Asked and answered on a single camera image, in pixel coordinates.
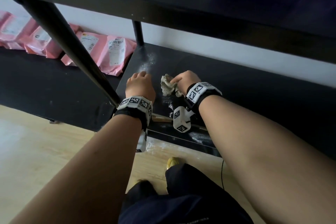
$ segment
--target black cable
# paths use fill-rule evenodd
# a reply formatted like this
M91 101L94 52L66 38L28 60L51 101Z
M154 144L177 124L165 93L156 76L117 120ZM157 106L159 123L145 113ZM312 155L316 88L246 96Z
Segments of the black cable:
M224 185L223 185L223 165L224 165L224 160L223 160L223 162L222 162L222 171L221 171L221 173L220 173L220 177L222 178L222 187L223 187L223 189L224 189Z

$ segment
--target forearm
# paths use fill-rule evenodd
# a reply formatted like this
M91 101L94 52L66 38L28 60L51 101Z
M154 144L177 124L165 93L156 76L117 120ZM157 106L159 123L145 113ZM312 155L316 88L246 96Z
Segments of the forearm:
M139 119L113 117L12 223L117 222L140 133Z
M333 161L275 122L219 96L204 99L199 112L225 162L265 219L307 223L317 216L322 223L335 218L330 209L336 203Z

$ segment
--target wooden floor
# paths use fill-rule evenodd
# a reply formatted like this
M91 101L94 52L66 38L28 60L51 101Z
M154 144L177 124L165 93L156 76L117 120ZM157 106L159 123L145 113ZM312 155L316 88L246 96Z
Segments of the wooden floor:
M0 105L0 224L8 223L93 134ZM147 151L135 156L127 189L136 180L147 179L159 194L166 194L164 174L172 156L184 159L221 186L221 158L148 138ZM223 183L254 223L264 223L225 163Z

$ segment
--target black metal leg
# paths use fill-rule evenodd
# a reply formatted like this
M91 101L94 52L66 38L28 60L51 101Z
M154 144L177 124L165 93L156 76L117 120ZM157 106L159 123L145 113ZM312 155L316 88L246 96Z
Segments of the black metal leg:
M99 70L78 37L53 3L39 0L15 0L23 5L37 23L48 32L73 62L118 106L119 96Z
M133 29L135 33L135 39L136 43L138 46L143 46L144 45L144 36L142 34L142 27L141 27L141 22L140 21L133 21Z

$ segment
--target pink package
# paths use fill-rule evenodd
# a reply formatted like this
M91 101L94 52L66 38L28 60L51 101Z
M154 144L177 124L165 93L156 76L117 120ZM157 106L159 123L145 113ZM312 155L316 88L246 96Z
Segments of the pink package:
M96 64L103 73L118 76L136 47L130 39L109 35Z
M76 35L85 47L85 49L88 51L94 62L97 64L99 56L103 51L104 46L106 45L107 35L98 35L95 33L81 31L78 31ZM74 62L69 58L67 54L65 54L63 58L61 58L61 61L66 66L75 66Z
M69 23L71 29L76 33L79 26ZM29 54L45 56L49 59L57 59L62 53L62 48L51 39L49 34L39 26L35 31L23 38L24 48Z
M0 28L0 41L7 49L24 50L22 39L38 27L30 17L10 15Z
M0 28L5 23L5 21L9 18L10 15L11 13L0 10Z

